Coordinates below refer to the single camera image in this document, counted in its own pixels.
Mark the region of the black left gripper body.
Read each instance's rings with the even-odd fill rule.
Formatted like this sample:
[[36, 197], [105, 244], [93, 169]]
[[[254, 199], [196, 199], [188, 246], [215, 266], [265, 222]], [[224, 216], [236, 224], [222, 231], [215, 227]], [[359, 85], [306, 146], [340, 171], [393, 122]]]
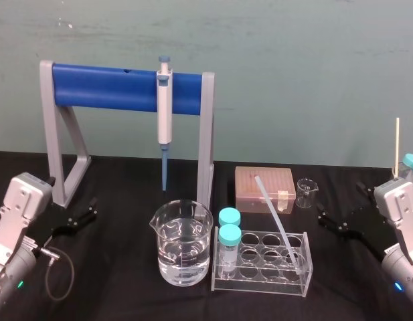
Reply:
[[71, 236], [71, 222], [72, 214], [69, 209], [51, 203], [29, 224], [26, 236], [35, 241], [37, 248], [46, 247], [53, 239]]

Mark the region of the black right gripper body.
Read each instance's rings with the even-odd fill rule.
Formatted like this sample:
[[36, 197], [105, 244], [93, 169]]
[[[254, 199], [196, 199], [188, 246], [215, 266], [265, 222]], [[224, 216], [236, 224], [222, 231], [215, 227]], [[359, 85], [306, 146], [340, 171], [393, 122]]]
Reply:
[[375, 258], [384, 258], [386, 250], [397, 244], [394, 230], [374, 204], [358, 207], [347, 215], [347, 236], [360, 241]]

